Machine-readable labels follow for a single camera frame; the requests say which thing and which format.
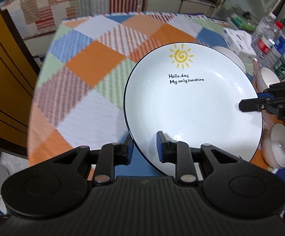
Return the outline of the white ribbed bowl black rim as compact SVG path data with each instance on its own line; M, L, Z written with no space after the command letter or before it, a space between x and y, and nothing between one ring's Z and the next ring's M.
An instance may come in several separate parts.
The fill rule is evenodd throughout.
M262 157L272 168L285 168L285 126L276 123L266 131L262 140Z

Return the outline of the white sun print plate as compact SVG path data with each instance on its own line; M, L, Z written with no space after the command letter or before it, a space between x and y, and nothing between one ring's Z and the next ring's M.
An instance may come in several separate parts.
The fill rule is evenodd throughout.
M156 134L198 148L210 143L250 161L262 135L262 114L242 112L241 100L257 93L227 56L195 43L172 43L149 52L125 84L123 109L138 150L158 171L175 166L159 160Z

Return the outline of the blue cap water bottle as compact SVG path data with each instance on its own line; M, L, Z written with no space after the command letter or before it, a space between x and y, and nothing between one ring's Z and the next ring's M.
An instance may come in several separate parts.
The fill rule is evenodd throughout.
M273 46L270 54L268 55L268 68L273 68L275 63L283 56L285 53L285 32L283 32L277 39L275 45Z

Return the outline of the white ribbed bowl far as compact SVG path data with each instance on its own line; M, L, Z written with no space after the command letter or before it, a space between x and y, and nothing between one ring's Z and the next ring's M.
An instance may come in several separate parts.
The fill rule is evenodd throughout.
M227 56L230 60L232 60L245 74L247 74L247 69L245 67L244 62L242 59L236 55L233 51L223 46L213 46L214 50L221 52L223 55Z

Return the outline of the red label water bottle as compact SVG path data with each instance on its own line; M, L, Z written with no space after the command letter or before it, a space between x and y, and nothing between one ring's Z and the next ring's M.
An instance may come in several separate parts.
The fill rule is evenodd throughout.
M264 56L269 53L272 47L275 45L283 24L281 22L276 22L274 25L269 27L264 34L256 41L254 46L254 51L256 53L255 60L260 63Z

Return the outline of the colourful checkered tablecloth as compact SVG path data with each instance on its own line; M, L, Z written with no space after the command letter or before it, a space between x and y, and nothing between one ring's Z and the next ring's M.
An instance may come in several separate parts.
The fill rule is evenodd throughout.
M140 58L164 44L221 43L226 24L205 15L116 13L63 21L36 83L28 160L38 164L74 147L98 149L127 135L123 93Z

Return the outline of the white tissue pack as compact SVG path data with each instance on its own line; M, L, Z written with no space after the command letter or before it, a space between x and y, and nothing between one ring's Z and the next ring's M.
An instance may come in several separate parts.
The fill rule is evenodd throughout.
M228 48L237 55L256 55L255 51L251 46L251 35L248 34L246 31L224 28L221 36L228 45Z

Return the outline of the yellow wooden chair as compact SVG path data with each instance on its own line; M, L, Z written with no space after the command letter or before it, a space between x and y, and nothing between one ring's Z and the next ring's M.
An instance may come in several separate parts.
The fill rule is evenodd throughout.
M29 116L40 68L7 10L0 10L0 148L27 156Z

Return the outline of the checkered counter cloth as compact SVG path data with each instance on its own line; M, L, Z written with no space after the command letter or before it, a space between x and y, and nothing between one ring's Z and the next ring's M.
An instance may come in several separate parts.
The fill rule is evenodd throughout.
M143 0L11 0L4 8L22 39L53 32L62 20L139 12Z

